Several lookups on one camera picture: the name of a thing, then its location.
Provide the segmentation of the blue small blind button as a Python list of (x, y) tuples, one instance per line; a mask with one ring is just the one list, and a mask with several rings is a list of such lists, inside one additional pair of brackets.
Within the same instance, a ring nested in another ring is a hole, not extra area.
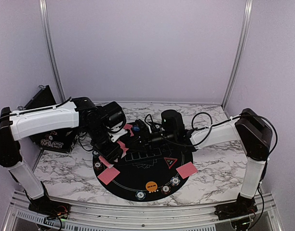
[(139, 131), (140, 131), (140, 128), (139, 128), (137, 125), (134, 125), (134, 126), (133, 126), (133, 130), (134, 130), (135, 132), (139, 132)]

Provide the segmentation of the red playing card deck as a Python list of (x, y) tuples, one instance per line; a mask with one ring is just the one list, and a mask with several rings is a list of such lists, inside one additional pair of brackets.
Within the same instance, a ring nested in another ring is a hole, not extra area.
[(129, 148), (127, 148), (123, 142), (117, 141), (112, 144), (110, 149), (106, 149), (106, 151), (100, 153), (98, 158), (106, 167), (112, 168), (126, 156), (128, 150)]

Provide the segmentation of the red chip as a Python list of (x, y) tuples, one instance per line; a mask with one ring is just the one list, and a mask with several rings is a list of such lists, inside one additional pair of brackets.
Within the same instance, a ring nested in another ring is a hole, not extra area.
[(168, 185), (164, 185), (161, 188), (161, 193), (163, 193), (164, 195), (167, 195), (171, 192), (171, 188)]
[(101, 162), (95, 162), (95, 163), (94, 163), (94, 169), (95, 169), (96, 171), (99, 171), (99, 170), (101, 170), (102, 168), (103, 168), (103, 165), (102, 165)]

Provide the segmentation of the red black triangle all-in marker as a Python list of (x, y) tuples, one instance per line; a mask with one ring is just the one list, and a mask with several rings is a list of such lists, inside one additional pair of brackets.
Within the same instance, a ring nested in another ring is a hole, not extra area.
[(178, 159), (171, 158), (171, 157), (165, 157), (164, 161), (167, 164), (168, 168), (171, 169), (174, 166), (174, 164), (178, 161)]

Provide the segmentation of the orange big blind button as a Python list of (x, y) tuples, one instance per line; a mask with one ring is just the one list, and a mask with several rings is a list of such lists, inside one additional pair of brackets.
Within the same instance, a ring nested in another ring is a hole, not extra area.
[(154, 193), (158, 190), (158, 185), (156, 182), (154, 181), (149, 181), (146, 183), (146, 190), (149, 192), (149, 193)]

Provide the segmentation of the blue white chip bottom seat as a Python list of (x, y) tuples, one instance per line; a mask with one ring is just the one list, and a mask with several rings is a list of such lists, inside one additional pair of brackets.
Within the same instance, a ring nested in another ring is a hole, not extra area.
[(178, 186), (180, 184), (180, 182), (181, 182), (181, 179), (179, 177), (172, 177), (170, 179), (170, 184), (172, 186)]

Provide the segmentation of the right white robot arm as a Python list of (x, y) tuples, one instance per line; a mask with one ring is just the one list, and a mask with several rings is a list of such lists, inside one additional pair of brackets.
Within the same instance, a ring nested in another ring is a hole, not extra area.
[(168, 142), (198, 150), (229, 141), (239, 141), (247, 156), (247, 165), (239, 193), (240, 199), (233, 203), (232, 211), (235, 215), (241, 216), (251, 207), (250, 199), (254, 198), (264, 178), (269, 155), (276, 148), (278, 139), (274, 125), (249, 108), (223, 122), (191, 129), (185, 128), (179, 112), (166, 110), (161, 114), (159, 131), (141, 130), (139, 135), (131, 137), (129, 144), (140, 145), (148, 150)]

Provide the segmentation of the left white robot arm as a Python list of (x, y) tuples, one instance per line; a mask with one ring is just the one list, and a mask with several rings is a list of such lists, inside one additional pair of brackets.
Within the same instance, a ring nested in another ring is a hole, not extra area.
[(45, 186), (37, 179), (20, 154), (23, 138), (62, 128), (82, 128), (92, 140), (93, 150), (110, 164), (121, 158), (117, 143), (126, 134), (125, 114), (116, 102), (96, 106), (89, 98), (68, 99), (64, 103), (36, 109), (11, 111), (5, 107), (0, 115), (0, 165), (8, 169), (35, 206), (44, 214), (54, 210)]

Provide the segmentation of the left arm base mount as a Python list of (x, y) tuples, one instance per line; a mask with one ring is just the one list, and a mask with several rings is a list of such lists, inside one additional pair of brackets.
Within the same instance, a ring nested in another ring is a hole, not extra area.
[(36, 206), (29, 204), (28, 209), (37, 213), (49, 216), (49, 218), (68, 218), (70, 204), (57, 201), (51, 201), (49, 204)]

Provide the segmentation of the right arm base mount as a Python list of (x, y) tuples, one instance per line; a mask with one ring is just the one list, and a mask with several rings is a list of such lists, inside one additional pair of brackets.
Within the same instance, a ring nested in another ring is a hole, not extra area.
[(214, 214), (218, 216), (219, 220), (225, 220), (253, 214), (257, 211), (257, 206), (254, 203), (247, 205), (245, 203), (238, 204), (237, 202), (232, 202), (217, 205)]

